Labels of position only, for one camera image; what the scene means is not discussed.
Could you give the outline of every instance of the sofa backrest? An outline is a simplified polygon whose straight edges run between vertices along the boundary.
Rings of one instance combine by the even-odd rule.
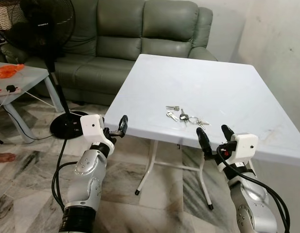
[[[65,51],[135,61],[139,54],[188,57],[206,47],[213,13],[190,1],[72,0],[76,28]]]

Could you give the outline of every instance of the robotic arm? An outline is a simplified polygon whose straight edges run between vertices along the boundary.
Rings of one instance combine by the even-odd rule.
[[[254,156],[258,137],[253,134],[235,134],[228,126],[222,125],[227,143],[218,147],[224,160],[247,177],[257,179],[246,164]],[[209,139],[202,128],[197,128],[199,143],[205,158],[215,159],[220,172],[224,172],[236,208],[237,224],[241,233],[276,233],[276,219],[268,207],[269,194],[261,186],[239,177],[228,169],[217,155],[212,154]]]
[[[81,117],[83,134],[88,142],[94,143],[76,164],[59,232],[92,233],[101,198],[101,184],[106,174],[107,157],[114,152],[117,141],[112,137],[124,137],[127,123],[127,116],[123,116],[119,129],[110,132],[104,128],[100,115]]]

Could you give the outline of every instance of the sofa armrest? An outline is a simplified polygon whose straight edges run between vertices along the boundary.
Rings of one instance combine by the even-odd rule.
[[[28,54],[10,44],[2,45],[1,52],[5,55],[8,63],[24,64],[28,58]]]
[[[208,60],[208,61],[218,61],[206,48],[195,47],[191,49],[189,57],[191,59]]]

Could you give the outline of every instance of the green leather sofa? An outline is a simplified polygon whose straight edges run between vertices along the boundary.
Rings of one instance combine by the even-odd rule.
[[[139,54],[216,61],[206,49],[211,10],[190,1],[72,0],[76,28],[57,58],[56,74],[68,100],[110,105]],[[45,67],[5,45],[9,63]],[[36,90],[47,96],[40,83]]]

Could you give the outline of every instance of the marble floor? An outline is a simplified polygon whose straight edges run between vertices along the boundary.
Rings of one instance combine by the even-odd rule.
[[[37,137],[50,134],[59,114],[51,107],[18,99],[14,107]],[[72,110],[104,115],[108,107],[69,102]],[[50,137],[24,144],[7,114],[0,110],[0,152],[13,152],[14,162],[0,164],[0,233],[56,233],[62,212],[51,194],[63,140]],[[207,208],[198,173],[155,165],[139,196],[134,194],[145,172],[150,141],[125,136],[108,158],[94,232],[98,233],[238,233],[235,209],[225,178],[212,161],[204,179],[214,210]],[[77,161],[89,144],[81,136],[69,140],[62,163]],[[160,142],[157,160],[198,167],[200,150]],[[65,199],[73,167],[60,172]]]

